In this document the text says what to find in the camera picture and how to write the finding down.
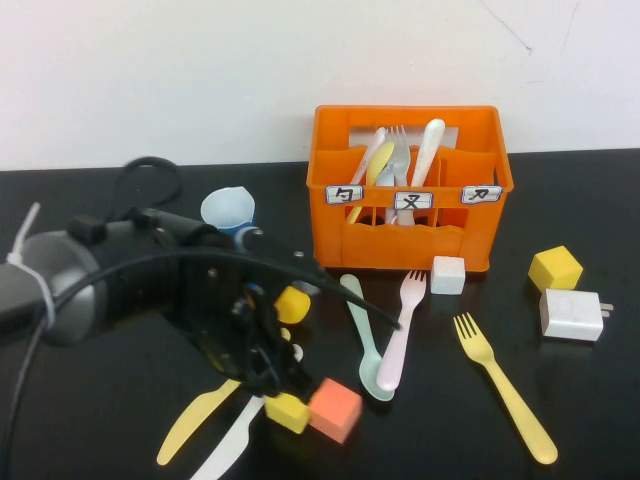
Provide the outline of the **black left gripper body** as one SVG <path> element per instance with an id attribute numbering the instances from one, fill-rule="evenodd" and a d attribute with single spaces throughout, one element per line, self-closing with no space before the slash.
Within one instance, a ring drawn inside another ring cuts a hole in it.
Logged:
<path id="1" fill-rule="evenodd" d="M 132 210 L 105 224 L 98 261 L 106 268 L 132 259 L 195 247 L 230 251 L 231 237 L 201 221 L 159 210 Z M 156 259 L 113 273 L 106 288 L 104 322 L 161 314 L 227 376 L 248 364 L 249 321 L 232 313 L 242 298 L 241 266 L 210 256 Z"/>

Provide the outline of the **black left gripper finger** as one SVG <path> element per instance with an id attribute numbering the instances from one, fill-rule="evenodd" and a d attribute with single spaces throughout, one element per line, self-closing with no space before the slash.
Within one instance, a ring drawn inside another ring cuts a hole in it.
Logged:
<path id="1" fill-rule="evenodd" d="M 309 399 L 312 393 L 312 378 L 295 357 L 295 348 L 281 335 L 278 312 L 271 309 L 271 342 L 274 387 L 271 395 L 291 394 L 299 399 Z"/>
<path id="2" fill-rule="evenodd" d="M 260 395 L 274 391 L 273 343 L 248 338 L 241 342 L 239 363 L 244 383 Z"/>

